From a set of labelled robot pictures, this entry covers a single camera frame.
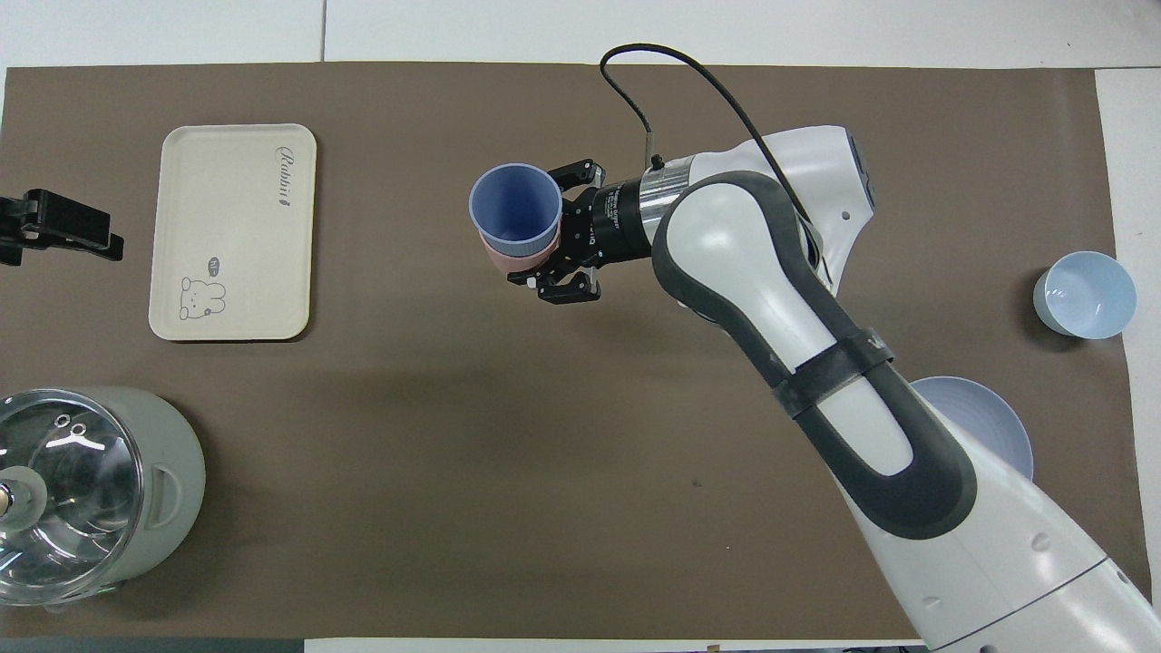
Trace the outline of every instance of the cup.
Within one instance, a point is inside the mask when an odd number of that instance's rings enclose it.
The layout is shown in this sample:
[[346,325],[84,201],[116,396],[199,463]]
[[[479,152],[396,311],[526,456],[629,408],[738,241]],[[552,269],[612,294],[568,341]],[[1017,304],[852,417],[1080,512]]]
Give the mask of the cup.
[[1032,303],[1040,320],[1058,333],[1111,338],[1133,318],[1137,287],[1116,259],[1101,252],[1073,252],[1040,275]]
[[542,264],[561,239],[561,188],[539,167],[510,163],[479,175],[468,195],[468,215],[500,272]]

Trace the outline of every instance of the beige tray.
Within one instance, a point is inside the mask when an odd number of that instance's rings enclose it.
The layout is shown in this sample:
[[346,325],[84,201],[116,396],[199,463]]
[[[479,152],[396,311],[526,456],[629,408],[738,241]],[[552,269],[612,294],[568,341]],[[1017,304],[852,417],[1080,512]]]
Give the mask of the beige tray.
[[161,145],[149,322],[267,340],[310,317],[316,143],[300,124],[180,127]]

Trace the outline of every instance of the black cable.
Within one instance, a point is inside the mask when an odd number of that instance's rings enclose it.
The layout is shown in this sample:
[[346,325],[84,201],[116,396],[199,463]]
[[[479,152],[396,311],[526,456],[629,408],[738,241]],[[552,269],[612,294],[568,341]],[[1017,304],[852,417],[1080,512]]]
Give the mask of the black cable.
[[810,224],[812,224],[810,216],[807,215],[806,208],[802,206],[802,201],[799,200],[798,193],[794,192],[794,187],[791,186],[789,180],[786,179],[786,174],[783,172],[781,166],[778,165],[778,162],[774,159],[774,155],[770,151],[770,148],[766,146],[765,141],[763,141],[762,138],[762,134],[758,132],[758,129],[756,127],[753,127],[753,122],[750,121],[750,116],[745,114],[745,110],[742,109],[742,105],[738,103],[738,101],[734,98],[734,95],[729,92],[729,89],[726,88],[726,86],[722,85],[722,82],[719,81],[716,77],[714,77],[714,73],[709,72],[709,70],[706,69],[706,66],[701,65],[700,62],[686,55],[685,52],[682,52],[680,50],[675,50],[666,45],[658,45],[656,43],[628,43],[625,45],[618,45],[616,48],[613,48],[608,52],[605,52],[605,56],[600,58],[600,76],[604,77],[605,81],[608,82],[608,85],[613,88],[613,91],[615,91],[616,94],[625,100],[625,102],[629,106],[629,108],[633,109],[633,113],[637,114],[637,117],[641,120],[641,124],[646,128],[646,156],[648,157],[649,163],[652,166],[652,170],[661,170],[661,167],[664,165],[664,159],[662,159],[661,156],[658,156],[656,152],[652,151],[652,143],[654,143],[652,125],[649,124],[649,119],[646,117],[646,114],[644,112],[641,110],[641,107],[639,107],[637,103],[634,102],[632,98],[629,98],[629,94],[626,93],[625,89],[621,88],[621,86],[613,80],[613,77],[608,74],[607,70],[608,60],[618,55],[623,55],[625,52],[655,52],[658,55],[665,55],[666,57],[672,57],[682,62],[683,64],[690,66],[691,69],[695,70],[698,74],[705,78],[705,80],[708,81],[709,85],[717,91],[717,93],[722,96],[722,99],[726,100],[726,102],[730,106],[731,109],[734,109],[734,113],[737,114],[737,117],[742,121],[742,124],[745,125],[745,130],[750,134],[750,138],[752,138],[753,142],[758,145],[758,150],[762,151],[762,156],[766,159],[766,163],[770,165],[770,170],[773,171],[774,177],[778,179],[778,182],[781,184],[783,188],[786,189],[786,194],[789,195],[791,202],[794,204],[794,209],[798,210],[799,222],[802,223],[802,231],[806,234],[807,244],[817,256],[817,260],[822,264],[823,272],[827,274],[827,280],[834,282],[834,280],[830,277],[830,268],[829,266],[827,266],[827,259],[823,258],[822,249],[819,247],[817,242],[815,242],[814,234],[810,230]]

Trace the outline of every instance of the brown mat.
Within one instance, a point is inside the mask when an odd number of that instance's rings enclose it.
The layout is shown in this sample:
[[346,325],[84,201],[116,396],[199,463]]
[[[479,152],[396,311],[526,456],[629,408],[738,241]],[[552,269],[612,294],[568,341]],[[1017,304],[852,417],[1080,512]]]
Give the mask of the brown mat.
[[[1007,397],[1037,481],[1149,587],[1120,340],[1032,313],[1039,272],[1112,253],[1090,71],[722,69],[767,132],[848,125],[880,208],[842,301],[909,378]],[[744,138],[691,71],[626,66],[668,158]],[[293,64],[13,70],[7,195],[114,215],[111,264],[0,270],[0,392],[120,383],[194,423],[187,541],[121,591],[5,634],[911,638],[825,467],[724,336],[648,261],[551,307],[492,270],[466,214],[509,160],[640,171],[596,67]],[[298,122],[319,144],[311,325],[174,344],[146,323],[161,141]]]

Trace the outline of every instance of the light blue bowl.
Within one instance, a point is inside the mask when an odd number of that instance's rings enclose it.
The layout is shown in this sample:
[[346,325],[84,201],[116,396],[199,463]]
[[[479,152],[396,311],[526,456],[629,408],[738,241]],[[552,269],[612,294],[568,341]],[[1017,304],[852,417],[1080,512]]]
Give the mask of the light blue bowl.
[[1137,311],[1137,286],[1116,259],[1073,252],[1040,275],[1032,303],[1053,331],[1099,340],[1128,325]]
[[1012,407],[991,388],[961,376],[913,381],[915,392],[1004,462],[1032,480],[1032,443]]

